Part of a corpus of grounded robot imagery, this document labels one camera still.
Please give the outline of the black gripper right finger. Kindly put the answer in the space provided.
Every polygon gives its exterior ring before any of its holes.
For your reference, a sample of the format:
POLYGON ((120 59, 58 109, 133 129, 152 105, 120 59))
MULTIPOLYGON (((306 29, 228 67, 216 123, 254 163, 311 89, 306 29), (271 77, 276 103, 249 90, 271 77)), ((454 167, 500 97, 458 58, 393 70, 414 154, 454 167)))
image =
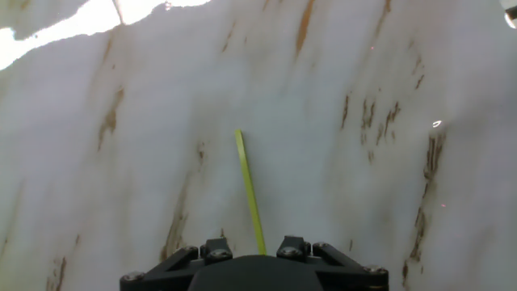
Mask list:
POLYGON ((386 268, 363 266, 327 242, 311 244, 302 237, 285 236, 276 257, 307 269, 324 290, 389 291, 386 268))

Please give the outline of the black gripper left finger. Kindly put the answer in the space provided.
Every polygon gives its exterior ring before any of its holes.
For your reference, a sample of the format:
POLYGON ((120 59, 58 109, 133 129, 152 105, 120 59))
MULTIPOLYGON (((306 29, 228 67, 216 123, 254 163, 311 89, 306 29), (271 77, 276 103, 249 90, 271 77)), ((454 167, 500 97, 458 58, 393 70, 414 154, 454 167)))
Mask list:
POLYGON ((198 271, 232 258, 226 238, 209 239, 200 247, 181 247, 148 272, 123 275, 120 291, 188 291, 198 271))

